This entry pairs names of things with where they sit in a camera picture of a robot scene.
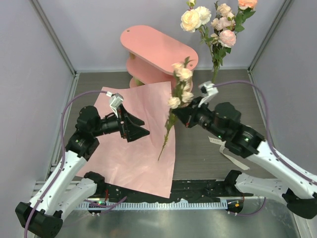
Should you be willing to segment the small pale spray roses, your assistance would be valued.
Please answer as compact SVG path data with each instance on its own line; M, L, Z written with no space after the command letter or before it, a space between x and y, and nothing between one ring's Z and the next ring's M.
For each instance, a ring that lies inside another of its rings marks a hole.
M194 98L194 95L191 92L193 71L188 68L188 64L192 61L193 60L190 59L190 57L186 57L183 62L174 63L172 65L173 77L176 80L176 85L172 89L171 97L167 102L169 106L169 112L164 126L166 129L166 134L164 135L164 142L158 156L158 161L160 160L163 150L167 144L170 130L177 121L177 118L172 113L172 110L188 106Z

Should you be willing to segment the pink wrapping paper sheet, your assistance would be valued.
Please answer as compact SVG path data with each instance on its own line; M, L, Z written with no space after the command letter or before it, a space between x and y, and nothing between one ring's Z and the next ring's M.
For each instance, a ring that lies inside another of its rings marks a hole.
M143 120L150 134L134 142L127 142L118 132L99 136L99 146L77 175L82 177L92 171L105 177L109 184L169 198L175 164L174 129L167 144L163 142L171 83L129 89L102 87L101 90L119 93L125 109Z

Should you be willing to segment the cream ribbon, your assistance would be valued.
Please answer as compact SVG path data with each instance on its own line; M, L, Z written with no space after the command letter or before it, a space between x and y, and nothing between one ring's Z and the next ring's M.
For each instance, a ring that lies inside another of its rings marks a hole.
M209 142L219 145L219 152L221 155L223 155L226 159L228 159L231 163L233 163L235 166L240 168L241 170L247 171L250 169L249 166L245 165L244 163L240 162L236 156L232 156L228 149L225 147L225 142L221 141L220 139L208 137Z

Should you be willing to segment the light pink rose stem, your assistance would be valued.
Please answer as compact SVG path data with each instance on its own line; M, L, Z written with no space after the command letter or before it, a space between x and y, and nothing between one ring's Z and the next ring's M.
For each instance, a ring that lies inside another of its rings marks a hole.
M231 48L236 43L236 34L232 31L234 20L230 21L226 17L215 18L211 26L214 29L211 34L213 70L217 72L223 65L223 58L231 53Z

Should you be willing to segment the cream white rose stem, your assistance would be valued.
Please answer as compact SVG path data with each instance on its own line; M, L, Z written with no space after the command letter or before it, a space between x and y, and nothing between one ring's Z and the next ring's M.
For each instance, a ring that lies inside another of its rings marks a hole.
M204 6L195 7L195 0L187 0L186 5L188 6L188 9L180 18L181 29L190 33L198 31L200 33L201 42L207 45L212 57L212 38L210 29L207 27L207 24L211 20L211 11Z

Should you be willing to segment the small peach spray roses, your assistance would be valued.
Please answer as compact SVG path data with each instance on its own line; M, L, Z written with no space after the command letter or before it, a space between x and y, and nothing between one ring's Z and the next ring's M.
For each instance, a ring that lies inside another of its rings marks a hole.
M232 21L235 19L235 15L232 13L232 9L230 6L228 6L225 3L218 4L219 1L216 1L214 3L215 9L216 9L216 18L221 19L225 18L229 21Z

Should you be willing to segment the peach rose stem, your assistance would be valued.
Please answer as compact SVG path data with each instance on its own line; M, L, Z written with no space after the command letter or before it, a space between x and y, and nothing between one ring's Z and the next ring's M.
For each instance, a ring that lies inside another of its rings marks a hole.
M257 4L258 0L238 0L238 12L234 18L234 32L242 32L245 29L243 24L248 18L255 14Z

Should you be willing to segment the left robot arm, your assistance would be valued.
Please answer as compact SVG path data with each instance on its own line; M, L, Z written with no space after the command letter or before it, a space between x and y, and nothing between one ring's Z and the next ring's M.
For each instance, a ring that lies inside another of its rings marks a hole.
M117 113L104 118L94 106L83 107L60 163L38 193L28 203L20 202L15 209L25 231L41 238L54 238L63 221L84 199L102 197L106 186L104 177L99 175L83 178L69 192L65 190L99 146L99 136L119 132L127 142L133 142L150 134L143 128L144 124L123 105L119 105Z

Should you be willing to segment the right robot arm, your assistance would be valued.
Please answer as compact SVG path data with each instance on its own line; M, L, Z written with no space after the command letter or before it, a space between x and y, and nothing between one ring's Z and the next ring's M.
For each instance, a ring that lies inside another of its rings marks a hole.
M229 102L207 106L191 103L172 113L187 127L200 125L224 142L231 153L267 170L275 179L262 179L231 170L224 180L224 191L260 195L273 199L294 214L312 219L317 215L317 177L277 152L263 135L240 122L241 113Z

